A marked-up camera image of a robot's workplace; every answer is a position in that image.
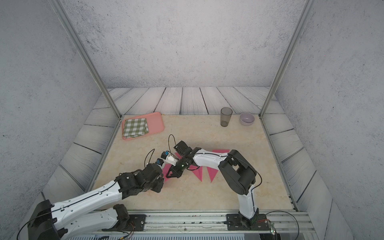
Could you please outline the pink square paper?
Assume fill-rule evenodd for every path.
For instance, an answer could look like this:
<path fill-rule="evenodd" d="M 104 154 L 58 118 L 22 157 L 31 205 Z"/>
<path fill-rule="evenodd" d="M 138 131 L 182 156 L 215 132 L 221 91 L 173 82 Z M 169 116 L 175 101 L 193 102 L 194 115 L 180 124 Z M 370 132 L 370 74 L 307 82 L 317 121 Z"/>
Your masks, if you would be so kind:
<path fill-rule="evenodd" d="M 212 150 L 212 152 L 216 154 L 227 154 L 230 152 L 230 150 Z M 211 182 L 213 182 L 219 170 L 207 167 L 207 171 L 208 171 Z"/>

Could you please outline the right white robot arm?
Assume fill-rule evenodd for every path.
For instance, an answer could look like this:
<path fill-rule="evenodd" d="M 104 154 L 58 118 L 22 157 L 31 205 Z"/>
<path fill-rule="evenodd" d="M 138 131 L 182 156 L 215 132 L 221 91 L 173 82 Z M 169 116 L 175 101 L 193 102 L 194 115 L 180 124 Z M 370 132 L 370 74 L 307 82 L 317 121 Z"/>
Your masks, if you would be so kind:
<path fill-rule="evenodd" d="M 197 169 L 208 167 L 221 172 L 229 187 L 238 195 L 240 204 L 239 214 L 246 220 L 253 220 L 258 215 L 258 208 L 253 198 L 258 172 L 236 150 L 226 154 L 209 152 L 202 148 L 187 146 L 183 141 L 174 146 L 180 157 L 170 151 L 162 153 L 161 158 L 170 164 L 167 178 L 180 178 L 184 171 L 194 166 Z"/>

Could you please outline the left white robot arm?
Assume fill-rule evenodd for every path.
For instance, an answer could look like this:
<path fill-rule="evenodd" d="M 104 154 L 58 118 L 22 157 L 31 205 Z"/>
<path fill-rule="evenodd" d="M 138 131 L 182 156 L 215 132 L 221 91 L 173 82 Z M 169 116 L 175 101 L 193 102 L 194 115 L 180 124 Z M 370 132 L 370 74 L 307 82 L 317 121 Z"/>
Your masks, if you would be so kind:
<path fill-rule="evenodd" d="M 104 186 L 70 200 L 39 203 L 29 222 L 30 240 L 67 240 L 97 230 L 134 232 L 143 226 L 145 216 L 130 216 L 119 204 L 141 192 L 159 193 L 164 185 L 163 168 L 148 164 L 143 170 L 122 173 Z"/>

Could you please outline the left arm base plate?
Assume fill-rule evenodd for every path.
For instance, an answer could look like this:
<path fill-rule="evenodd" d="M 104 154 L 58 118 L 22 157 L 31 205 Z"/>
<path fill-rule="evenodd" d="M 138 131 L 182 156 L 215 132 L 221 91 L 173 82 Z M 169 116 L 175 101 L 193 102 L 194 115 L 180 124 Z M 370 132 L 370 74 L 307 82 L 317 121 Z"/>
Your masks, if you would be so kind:
<path fill-rule="evenodd" d="M 103 232 L 142 232 L 144 230 L 146 215 L 128 215 L 117 217 L 117 223 Z"/>

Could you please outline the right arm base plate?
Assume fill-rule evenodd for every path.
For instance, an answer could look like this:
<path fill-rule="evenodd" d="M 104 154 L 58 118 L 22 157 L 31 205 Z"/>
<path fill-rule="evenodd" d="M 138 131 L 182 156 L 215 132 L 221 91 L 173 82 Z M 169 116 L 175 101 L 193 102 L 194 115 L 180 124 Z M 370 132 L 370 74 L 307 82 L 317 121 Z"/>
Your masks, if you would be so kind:
<path fill-rule="evenodd" d="M 227 214 L 226 221 L 229 231 L 269 231 L 271 226 L 264 214 L 255 214 L 251 219 L 247 219 L 240 213 Z"/>

